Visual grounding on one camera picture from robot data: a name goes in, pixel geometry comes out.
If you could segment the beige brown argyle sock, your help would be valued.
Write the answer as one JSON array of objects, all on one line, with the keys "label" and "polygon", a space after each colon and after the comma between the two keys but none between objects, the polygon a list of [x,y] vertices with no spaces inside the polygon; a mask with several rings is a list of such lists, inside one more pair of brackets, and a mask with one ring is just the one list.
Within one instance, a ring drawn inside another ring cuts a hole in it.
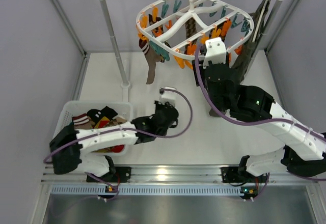
[{"label": "beige brown argyle sock", "polygon": [[121,124],[124,124],[126,123],[127,120],[123,117],[116,117],[112,120],[110,120],[108,123],[107,123],[107,127],[112,127],[112,126],[117,126],[117,125],[121,125]]}]

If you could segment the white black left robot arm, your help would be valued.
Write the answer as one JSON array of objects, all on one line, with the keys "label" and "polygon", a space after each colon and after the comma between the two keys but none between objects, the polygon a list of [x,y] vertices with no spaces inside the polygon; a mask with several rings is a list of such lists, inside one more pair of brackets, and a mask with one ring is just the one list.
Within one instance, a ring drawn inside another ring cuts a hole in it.
[{"label": "white black left robot arm", "polygon": [[112,158],[98,155],[96,151],[152,142],[158,136],[166,136],[169,128],[176,127],[178,117],[178,110],[173,105],[156,101],[153,115],[117,126],[88,130],[65,126],[49,144],[54,174],[76,171],[98,178],[111,176],[115,174]]}]

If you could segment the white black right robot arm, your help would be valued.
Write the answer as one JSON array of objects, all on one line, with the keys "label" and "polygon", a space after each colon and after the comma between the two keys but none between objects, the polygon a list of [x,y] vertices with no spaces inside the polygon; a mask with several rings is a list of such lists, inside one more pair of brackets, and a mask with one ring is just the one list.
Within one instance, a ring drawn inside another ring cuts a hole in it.
[{"label": "white black right robot arm", "polygon": [[227,64],[210,64],[201,74],[196,53],[193,65],[199,87],[217,115],[235,125],[262,129],[283,143],[269,153],[243,156],[238,165],[240,176],[287,171],[311,178],[325,173],[324,133],[296,120],[262,88],[241,85],[237,70]]}]

